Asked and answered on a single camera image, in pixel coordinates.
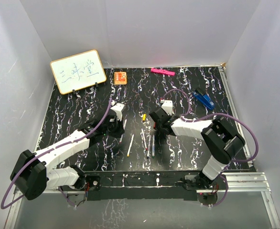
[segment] white pen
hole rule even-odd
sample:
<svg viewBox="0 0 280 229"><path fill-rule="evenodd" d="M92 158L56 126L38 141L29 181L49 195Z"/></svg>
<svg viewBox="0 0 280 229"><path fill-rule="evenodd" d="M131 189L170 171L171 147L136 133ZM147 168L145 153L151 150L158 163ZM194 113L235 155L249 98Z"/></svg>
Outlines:
<svg viewBox="0 0 280 229"><path fill-rule="evenodd" d="M152 149L151 149L151 157L155 157L155 135L153 135L153 143L152 143Z"/></svg>
<svg viewBox="0 0 280 229"><path fill-rule="evenodd" d="M143 135L143 141L144 141L145 150L148 150L148 148L146 147L145 135L144 135L144 132L143 132L143 129L142 129L142 128L141 128L141 132L142 132L142 135Z"/></svg>
<svg viewBox="0 0 280 229"><path fill-rule="evenodd" d="M123 129L124 129L124 130L125 130L125 126L126 126L126 121L127 121L127 119L125 119L124 124L123 124ZM122 138L123 138L123 134L121 135L121 138L120 138L120 140L119 140L119 143L122 142Z"/></svg>
<svg viewBox="0 0 280 229"><path fill-rule="evenodd" d="M129 156L130 153L130 149L131 149L131 145L132 145L132 141L134 140L134 135L131 136L131 141L130 141L130 145L129 145L129 150L127 152L127 156Z"/></svg>
<svg viewBox="0 0 280 229"><path fill-rule="evenodd" d="M151 135L149 135L149 144L148 144L148 153L146 155L146 158L150 158L150 147L151 147Z"/></svg>

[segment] table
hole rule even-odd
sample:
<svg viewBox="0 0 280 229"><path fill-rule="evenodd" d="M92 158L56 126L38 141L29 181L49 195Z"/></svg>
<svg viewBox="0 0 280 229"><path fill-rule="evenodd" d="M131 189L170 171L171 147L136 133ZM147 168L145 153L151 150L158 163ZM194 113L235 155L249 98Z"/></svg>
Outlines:
<svg viewBox="0 0 280 229"><path fill-rule="evenodd" d="M119 139L104 137L102 142L70 157L58 167L76 164L84 171L201 170L211 155L203 141L186 136L162 138L157 135L155 158L147 159L141 129L148 144L148 136L154 134L153 121L148 114L160 107L160 98L173 88L182 89L190 96L191 110L187 118L199 118L212 112L232 115L219 68L164 69L175 72L175 76L151 73L149 68L105 69L107 81L99 84L98 88L90 87L76 94L61 95L55 85L38 149L65 138L89 119L100 119L111 97L126 105L123 116L127 124L122 143L119 144ZM127 85L114 85L114 72L126 72ZM211 97L215 110L207 110L194 98L192 92L196 87L201 87ZM188 103L180 92L171 93L167 99L173 101L176 115L185 113ZM142 121L143 114L147 114L145 122ZM127 157L133 134L130 157ZM246 159L245 152L240 151L236 159ZM247 170L248 164L232 163L228 169Z"/></svg>

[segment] whiteboard stand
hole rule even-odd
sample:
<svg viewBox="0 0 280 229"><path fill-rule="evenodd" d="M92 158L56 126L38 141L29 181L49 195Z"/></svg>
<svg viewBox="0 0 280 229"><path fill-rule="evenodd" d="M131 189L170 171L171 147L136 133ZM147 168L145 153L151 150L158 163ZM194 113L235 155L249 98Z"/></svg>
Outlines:
<svg viewBox="0 0 280 229"><path fill-rule="evenodd" d="M96 50L68 56L50 63L60 94L67 94L106 81Z"/></svg>

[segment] wall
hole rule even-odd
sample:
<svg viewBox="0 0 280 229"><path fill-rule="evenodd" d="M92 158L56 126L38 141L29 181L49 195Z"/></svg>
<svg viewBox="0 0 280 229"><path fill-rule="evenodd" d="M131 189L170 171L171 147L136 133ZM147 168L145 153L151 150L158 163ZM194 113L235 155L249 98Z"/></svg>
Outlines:
<svg viewBox="0 0 280 229"><path fill-rule="evenodd" d="M21 0L53 60L97 49L104 67L227 62L259 0Z"/></svg>
<svg viewBox="0 0 280 229"><path fill-rule="evenodd" d="M0 203L19 154L37 141L54 82L50 61L21 3L1 0ZM7 214L0 209L0 229Z"/></svg>
<svg viewBox="0 0 280 229"><path fill-rule="evenodd" d="M280 218L280 0L262 1L227 64L239 116L258 137L264 171Z"/></svg>

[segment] pink object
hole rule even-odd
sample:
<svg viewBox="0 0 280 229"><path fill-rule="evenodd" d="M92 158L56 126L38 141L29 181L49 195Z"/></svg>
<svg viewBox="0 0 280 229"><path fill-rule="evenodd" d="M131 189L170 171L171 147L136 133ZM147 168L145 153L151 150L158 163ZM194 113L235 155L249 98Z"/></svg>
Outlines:
<svg viewBox="0 0 280 229"><path fill-rule="evenodd" d="M175 72L170 72L164 69L156 69L156 68L151 68L151 73L160 73L160 74L165 74L165 75L175 75Z"/></svg>

